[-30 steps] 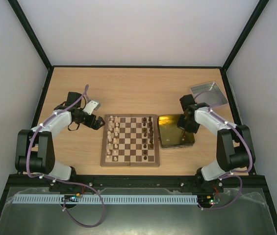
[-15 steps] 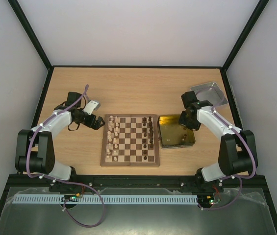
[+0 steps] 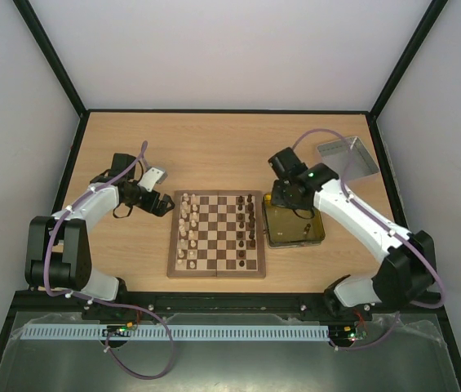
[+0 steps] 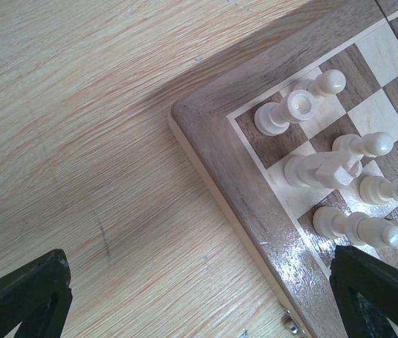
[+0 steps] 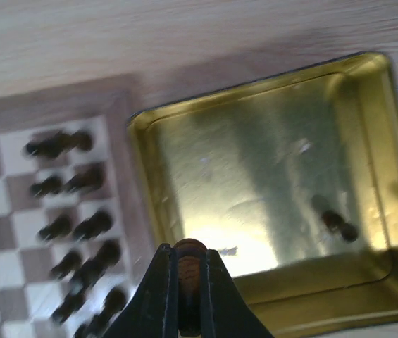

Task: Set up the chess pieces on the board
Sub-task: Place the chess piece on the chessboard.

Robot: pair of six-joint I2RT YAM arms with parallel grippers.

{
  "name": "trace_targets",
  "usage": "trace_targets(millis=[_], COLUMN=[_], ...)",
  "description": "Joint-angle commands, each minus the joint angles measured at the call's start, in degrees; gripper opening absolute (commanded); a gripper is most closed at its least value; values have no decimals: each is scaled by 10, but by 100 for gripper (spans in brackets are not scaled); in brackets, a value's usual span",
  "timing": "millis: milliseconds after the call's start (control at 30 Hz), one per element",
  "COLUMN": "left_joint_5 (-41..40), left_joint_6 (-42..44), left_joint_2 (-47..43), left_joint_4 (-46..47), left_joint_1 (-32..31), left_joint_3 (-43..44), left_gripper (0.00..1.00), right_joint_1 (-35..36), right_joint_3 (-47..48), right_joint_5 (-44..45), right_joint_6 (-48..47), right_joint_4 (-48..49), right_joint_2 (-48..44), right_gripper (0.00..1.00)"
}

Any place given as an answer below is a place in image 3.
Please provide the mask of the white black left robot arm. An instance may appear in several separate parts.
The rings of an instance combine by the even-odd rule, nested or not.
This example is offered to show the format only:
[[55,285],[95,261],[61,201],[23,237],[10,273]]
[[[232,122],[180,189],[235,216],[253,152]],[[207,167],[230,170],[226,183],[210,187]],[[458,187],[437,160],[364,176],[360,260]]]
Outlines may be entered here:
[[73,203],[50,216],[36,216],[29,224],[24,276],[31,287],[49,296],[77,296],[91,304],[114,302],[124,287],[120,278],[93,267],[89,234],[121,205],[162,217],[175,204],[155,186],[166,170],[148,165],[144,154],[116,153],[111,167],[94,177]]

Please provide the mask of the silver tin lid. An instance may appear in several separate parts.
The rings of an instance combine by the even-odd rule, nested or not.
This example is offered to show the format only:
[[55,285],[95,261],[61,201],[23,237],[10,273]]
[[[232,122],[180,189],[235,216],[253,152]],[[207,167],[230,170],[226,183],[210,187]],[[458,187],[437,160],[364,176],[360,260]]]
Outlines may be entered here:
[[344,182],[359,181],[380,173],[377,162],[359,136],[320,144],[316,151],[321,161]]

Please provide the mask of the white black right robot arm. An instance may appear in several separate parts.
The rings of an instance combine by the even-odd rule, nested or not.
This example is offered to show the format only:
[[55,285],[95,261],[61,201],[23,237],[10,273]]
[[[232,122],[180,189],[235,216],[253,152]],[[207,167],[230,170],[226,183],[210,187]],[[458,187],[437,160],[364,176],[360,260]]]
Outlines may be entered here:
[[291,148],[268,160],[277,179],[272,204],[291,210],[318,210],[340,223],[379,264],[372,275],[348,274],[324,291],[326,313],[344,319],[354,307],[383,304],[393,310],[416,301],[434,283],[432,238],[387,220],[357,197],[324,163],[307,167]]

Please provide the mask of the wooden chess board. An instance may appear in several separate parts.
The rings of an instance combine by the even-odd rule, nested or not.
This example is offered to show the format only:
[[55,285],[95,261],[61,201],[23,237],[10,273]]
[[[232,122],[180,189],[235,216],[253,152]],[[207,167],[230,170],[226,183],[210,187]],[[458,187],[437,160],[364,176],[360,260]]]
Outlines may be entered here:
[[[188,201],[182,200],[183,193]],[[197,195],[197,204],[191,195]],[[252,194],[253,203],[247,202]],[[237,210],[243,196],[244,211]],[[177,190],[171,222],[168,278],[264,278],[266,256],[263,193],[259,190]],[[248,235],[255,231],[255,238]],[[240,248],[238,243],[246,243]],[[246,252],[244,259],[237,252]],[[240,260],[246,262],[239,269]]]

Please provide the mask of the gold tin box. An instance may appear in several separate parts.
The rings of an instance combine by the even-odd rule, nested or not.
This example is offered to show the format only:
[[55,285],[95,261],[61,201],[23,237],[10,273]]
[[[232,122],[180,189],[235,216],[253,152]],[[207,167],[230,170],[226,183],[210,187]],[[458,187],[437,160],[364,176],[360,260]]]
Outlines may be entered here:
[[326,233],[318,210],[293,211],[274,206],[272,200],[272,195],[267,193],[262,202],[265,232],[270,248],[316,246],[324,241]]

